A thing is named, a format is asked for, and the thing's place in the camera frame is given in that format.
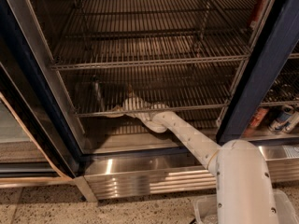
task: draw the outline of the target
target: white robotic arm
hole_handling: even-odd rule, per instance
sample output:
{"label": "white robotic arm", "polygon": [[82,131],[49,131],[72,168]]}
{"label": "white robotic arm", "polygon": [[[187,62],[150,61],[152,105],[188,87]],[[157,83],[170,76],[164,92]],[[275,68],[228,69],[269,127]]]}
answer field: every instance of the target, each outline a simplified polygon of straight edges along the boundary
{"label": "white robotic arm", "polygon": [[[139,109],[144,104],[150,106],[140,98],[129,98],[123,109]],[[232,140],[221,147],[171,111],[128,116],[139,118],[157,133],[169,129],[216,176],[219,224],[279,223],[268,167],[256,146]]]}

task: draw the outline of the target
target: vertical metal post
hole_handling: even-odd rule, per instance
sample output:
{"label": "vertical metal post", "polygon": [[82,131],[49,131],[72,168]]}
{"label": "vertical metal post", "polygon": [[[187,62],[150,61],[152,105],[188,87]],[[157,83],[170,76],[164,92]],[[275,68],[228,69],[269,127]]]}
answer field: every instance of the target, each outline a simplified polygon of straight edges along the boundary
{"label": "vertical metal post", "polygon": [[217,141],[239,138],[299,39],[299,0],[277,0],[223,119]]}

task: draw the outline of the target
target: speckled floor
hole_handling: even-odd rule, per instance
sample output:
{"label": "speckled floor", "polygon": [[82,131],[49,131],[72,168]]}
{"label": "speckled floor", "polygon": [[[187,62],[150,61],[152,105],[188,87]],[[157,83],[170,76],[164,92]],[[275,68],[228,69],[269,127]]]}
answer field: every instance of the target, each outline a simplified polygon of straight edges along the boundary
{"label": "speckled floor", "polygon": [[[298,214],[299,182],[277,184]],[[74,186],[0,189],[0,223],[184,223],[192,202],[214,190],[180,192],[86,203]]]}

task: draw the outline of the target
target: white plastic bin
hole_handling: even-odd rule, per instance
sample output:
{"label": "white plastic bin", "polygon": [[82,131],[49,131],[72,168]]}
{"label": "white plastic bin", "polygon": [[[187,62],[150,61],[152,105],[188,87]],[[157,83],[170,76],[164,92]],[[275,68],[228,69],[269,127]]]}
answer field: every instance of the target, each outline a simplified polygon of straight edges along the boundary
{"label": "white plastic bin", "polygon": [[[278,189],[274,190],[277,203],[279,224],[299,224],[299,218],[287,195]],[[217,224],[216,195],[201,196],[193,203],[198,224]]]}

